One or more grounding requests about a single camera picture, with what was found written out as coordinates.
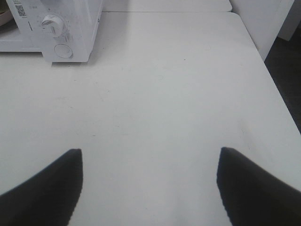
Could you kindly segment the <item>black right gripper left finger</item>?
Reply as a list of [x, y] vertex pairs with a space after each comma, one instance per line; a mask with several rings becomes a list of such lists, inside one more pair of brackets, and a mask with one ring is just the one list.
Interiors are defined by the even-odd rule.
[[2, 226], [66, 226], [83, 187], [81, 149], [71, 149], [0, 196]]

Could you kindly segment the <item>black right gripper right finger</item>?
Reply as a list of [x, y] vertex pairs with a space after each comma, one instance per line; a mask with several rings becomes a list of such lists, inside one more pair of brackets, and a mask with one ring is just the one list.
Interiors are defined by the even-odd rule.
[[301, 193], [233, 148], [223, 147], [217, 186], [234, 226], [299, 226]]

